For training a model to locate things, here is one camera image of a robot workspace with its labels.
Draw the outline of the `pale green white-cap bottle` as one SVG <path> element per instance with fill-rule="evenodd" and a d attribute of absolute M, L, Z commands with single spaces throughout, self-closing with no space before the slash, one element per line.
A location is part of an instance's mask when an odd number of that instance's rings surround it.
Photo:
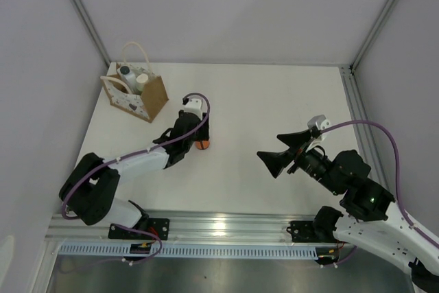
<path fill-rule="evenodd" d="M 148 83 L 148 81 L 149 81 L 149 76 L 146 73 L 142 73 L 136 77 L 136 82 L 135 82 L 136 94 L 138 95 L 142 94 L 143 89 L 145 85 Z"/>

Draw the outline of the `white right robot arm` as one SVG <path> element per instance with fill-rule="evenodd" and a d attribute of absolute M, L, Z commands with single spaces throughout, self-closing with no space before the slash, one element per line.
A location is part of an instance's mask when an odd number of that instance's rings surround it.
<path fill-rule="evenodd" d="M 332 131 L 326 124 L 280 134 L 283 152 L 258 151 L 257 156 L 277 178 L 282 171 L 301 169 L 335 196 L 341 209 L 323 206 L 312 222 L 319 242 L 346 242 L 393 264 L 424 292 L 438 291 L 438 237 L 416 224 L 397 197 L 369 177 L 371 168 L 356 150 L 330 160 L 320 147 Z"/>

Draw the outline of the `orange blue pump bottle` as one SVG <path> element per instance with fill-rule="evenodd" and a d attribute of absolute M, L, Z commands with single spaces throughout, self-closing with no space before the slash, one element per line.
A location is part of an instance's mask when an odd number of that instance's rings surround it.
<path fill-rule="evenodd" d="M 210 141 L 209 140 L 196 141 L 195 146 L 199 150 L 207 150 L 210 146 Z"/>

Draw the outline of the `white tube black-cap bottle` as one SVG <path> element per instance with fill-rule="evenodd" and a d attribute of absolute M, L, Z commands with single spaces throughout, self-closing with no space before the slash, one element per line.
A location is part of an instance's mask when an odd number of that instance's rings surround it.
<path fill-rule="evenodd" d="M 122 81 L 124 81 L 129 89 L 135 93 L 136 91 L 136 76 L 129 66 L 121 66 L 117 69 L 117 73 Z"/>

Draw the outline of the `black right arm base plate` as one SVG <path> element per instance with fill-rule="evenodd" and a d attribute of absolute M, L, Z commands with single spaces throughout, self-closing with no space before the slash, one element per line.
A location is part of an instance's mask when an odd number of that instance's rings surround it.
<path fill-rule="evenodd" d="M 286 231 L 291 235 L 294 243 L 317 243 L 320 238 L 316 235 L 312 221 L 291 221 Z"/>

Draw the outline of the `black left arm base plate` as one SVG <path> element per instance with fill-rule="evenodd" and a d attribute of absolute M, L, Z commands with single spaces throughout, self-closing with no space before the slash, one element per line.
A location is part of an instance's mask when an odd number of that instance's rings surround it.
<path fill-rule="evenodd" d="M 168 218 L 148 218 L 140 220 L 134 228 L 127 230 L 120 225 L 111 224 L 108 231 L 108 239 L 119 240 L 151 240 L 154 239 L 144 232 L 153 234 L 163 241 L 167 241 L 169 235 L 170 220 Z"/>

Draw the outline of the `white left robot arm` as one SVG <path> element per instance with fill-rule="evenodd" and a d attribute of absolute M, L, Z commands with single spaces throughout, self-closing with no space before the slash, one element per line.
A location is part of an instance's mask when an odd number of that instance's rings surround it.
<path fill-rule="evenodd" d="M 181 110 L 168 128 L 146 149 L 108 160 L 94 152 L 84 155 L 59 192 L 61 214 L 92 226 L 100 222 L 123 227 L 132 238 L 148 230 L 148 215 L 133 201 L 115 197 L 117 188 L 148 172 L 168 169 L 182 161 L 192 145 L 209 137 L 209 115 Z"/>

